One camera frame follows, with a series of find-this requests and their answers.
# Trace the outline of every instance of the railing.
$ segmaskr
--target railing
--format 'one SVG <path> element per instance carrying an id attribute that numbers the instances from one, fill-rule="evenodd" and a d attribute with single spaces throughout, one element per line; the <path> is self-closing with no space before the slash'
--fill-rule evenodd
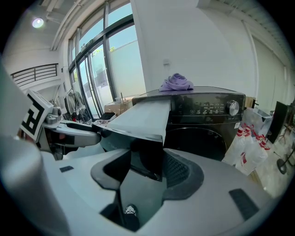
<path id="1" fill-rule="evenodd" d="M 12 73 L 11 76 L 16 84 L 23 86 L 41 79 L 57 76 L 57 65 L 58 63 L 39 65 Z"/>

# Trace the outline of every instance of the control knob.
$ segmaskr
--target control knob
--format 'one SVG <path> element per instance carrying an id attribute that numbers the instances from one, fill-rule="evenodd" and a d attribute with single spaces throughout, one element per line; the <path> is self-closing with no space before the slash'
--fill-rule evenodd
<path id="1" fill-rule="evenodd" d="M 231 116 L 237 115 L 239 112 L 239 108 L 239 103 L 234 100 L 230 101 L 226 106 L 226 110 Z"/>

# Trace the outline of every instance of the purple cloth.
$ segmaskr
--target purple cloth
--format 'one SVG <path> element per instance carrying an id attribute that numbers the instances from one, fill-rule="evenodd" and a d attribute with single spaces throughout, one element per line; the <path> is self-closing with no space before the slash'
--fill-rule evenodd
<path id="1" fill-rule="evenodd" d="M 194 85 L 191 81 L 188 81 L 184 76 L 176 73 L 173 76 L 169 76 L 168 79 L 164 80 L 163 84 L 159 88 L 159 91 L 169 90 L 189 90 L 194 89 Z"/>

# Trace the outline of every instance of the ceiling light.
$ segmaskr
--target ceiling light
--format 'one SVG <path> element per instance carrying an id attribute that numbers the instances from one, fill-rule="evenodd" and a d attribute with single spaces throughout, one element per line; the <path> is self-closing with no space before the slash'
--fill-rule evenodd
<path id="1" fill-rule="evenodd" d="M 40 28 L 44 24 L 44 21 L 41 18 L 37 18 L 33 21 L 32 26 L 34 28 Z"/>

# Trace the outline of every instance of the washing machine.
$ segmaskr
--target washing machine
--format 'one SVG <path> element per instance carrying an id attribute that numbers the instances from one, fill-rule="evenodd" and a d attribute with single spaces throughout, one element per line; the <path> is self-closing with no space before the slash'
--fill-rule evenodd
<path id="1" fill-rule="evenodd" d="M 241 124 L 245 98 L 224 88 L 196 86 L 186 91 L 153 90 L 132 103 L 170 100 L 164 147 L 221 161 Z"/>

